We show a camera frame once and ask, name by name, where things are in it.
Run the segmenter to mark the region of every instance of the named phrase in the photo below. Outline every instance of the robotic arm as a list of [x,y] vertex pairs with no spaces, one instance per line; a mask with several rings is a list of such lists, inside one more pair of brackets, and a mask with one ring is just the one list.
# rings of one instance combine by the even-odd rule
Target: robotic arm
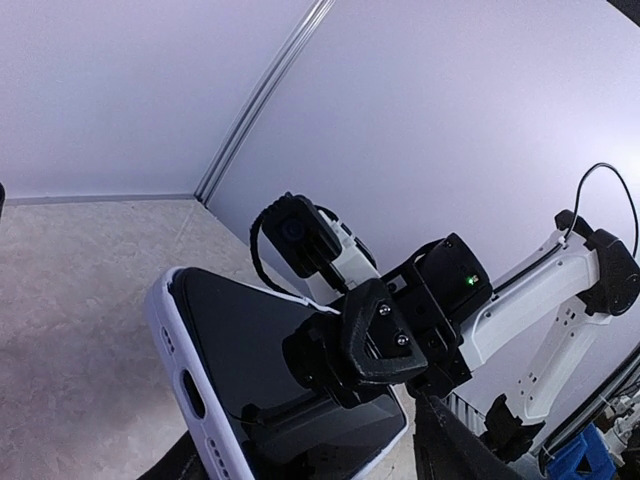
[[342,312],[292,335],[284,348],[294,376],[348,408],[397,383],[406,383],[413,396],[443,398],[556,310],[531,364],[487,415],[487,446],[504,461],[517,459],[599,332],[640,293],[640,268],[619,239],[593,231],[569,211],[555,220],[542,247],[494,289],[456,234],[423,246],[381,276],[366,247],[332,212],[285,195],[263,212],[262,229],[314,299]]

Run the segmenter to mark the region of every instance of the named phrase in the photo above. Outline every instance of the camera lens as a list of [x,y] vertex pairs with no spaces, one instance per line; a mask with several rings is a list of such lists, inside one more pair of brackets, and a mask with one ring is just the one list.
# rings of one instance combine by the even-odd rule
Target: camera lens
[[304,238],[306,229],[304,223],[299,218],[288,218],[282,222],[280,227],[282,237],[287,242],[299,242]]

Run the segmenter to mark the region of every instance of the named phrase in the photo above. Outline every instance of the wire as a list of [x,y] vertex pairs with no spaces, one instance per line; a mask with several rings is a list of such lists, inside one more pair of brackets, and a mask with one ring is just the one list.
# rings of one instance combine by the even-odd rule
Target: wire
[[271,277],[267,275],[267,272],[265,272],[264,266],[262,265],[262,260],[260,259],[260,254],[258,252],[258,236],[260,234],[262,222],[264,221],[264,215],[264,211],[260,213],[260,215],[258,215],[258,218],[256,218],[256,220],[253,222],[253,225],[251,225],[251,230],[249,231],[249,251],[251,252],[251,261],[253,262],[253,268],[255,268],[260,280],[262,280],[264,284],[271,290],[295,297],[297,295],[293,295],[293,293],[289,292],[286,288],[281,287],[276,282],[271,280]]
[[526,268],[524,268],[523,270],[515,274],[513,277],[511,277],[509,280],[504,282],[499,287],[496,287],[494,289],[494,293],[496,294],[500,293],[505,288],[513,285],[515,282],[520,280],[529,272],[531,272],[532,270],[535,270],[540,265],[542,265],[546,260],[548,260],[552,255],[554,255],[558,250],[562,248],[562,245],[565,244],[566,241],[569,239],[569,236],[573,233],[573,230],[576,227],[576,223],[578,222],[578,209],[580,207],[580,197],[582,195],[582,186],[584,185],[585,180],[589,178],[589,176],[599,168],[608,168],[613,173],[615,173],[618,179],[620,180],[620,183],[622,183],[622,187],[624,188],[625,193],[627,194],[627,198],[629,199],[629,205],[631,206],[631,212],[633,213],[633,222],[635,227],[635,241],[633,244],[633,257],[635,258],[636,254],[638,253],[638,238],[640,236],[640,233],[639,233],[640,227],[638,225],[638,213],[636,211],[636,206],[633,202],[633,197],[631,196],[631,192],[629,192],[629,187],[627,187],[627,184],[624,181],[624,178],[622,178],[622,175],[620,175],[620,172],[618,172],[618,170],[616,170],[614,166],[608,163],[600,162],[600,163],[596,163],[589,170],[587,170],[586,173],[580,179],[580,183],[578,183],[578,190],[576,191],[576,202],[573,208],[573,218],[571,219],[571,224],[567,229],[567,233],[565,233],[564,236],[562,237],[563,240],[559,241],[556,245],[553,246],[551,250],[549,250],[542,257],[540,257],[538,260],[533,262],[531,265],[527,266]]

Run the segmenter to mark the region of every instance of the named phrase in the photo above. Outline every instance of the smartphone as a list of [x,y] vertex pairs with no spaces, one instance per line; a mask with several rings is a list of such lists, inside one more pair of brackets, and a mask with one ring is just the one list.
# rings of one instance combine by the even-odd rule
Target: smartphone
[[345,409],[297,383],[282,343],[313,314],[304,299],[198,268],[150,290],[147,320],[212,478],[364,478],[406,431],[391,389]]

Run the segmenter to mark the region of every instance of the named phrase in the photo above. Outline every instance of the blue object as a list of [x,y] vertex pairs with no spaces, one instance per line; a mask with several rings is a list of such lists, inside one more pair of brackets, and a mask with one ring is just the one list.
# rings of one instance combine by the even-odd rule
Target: blue object
[[589,424],[556,453],[547,473],[551,480],[611,480],[616,467],[596,427]]

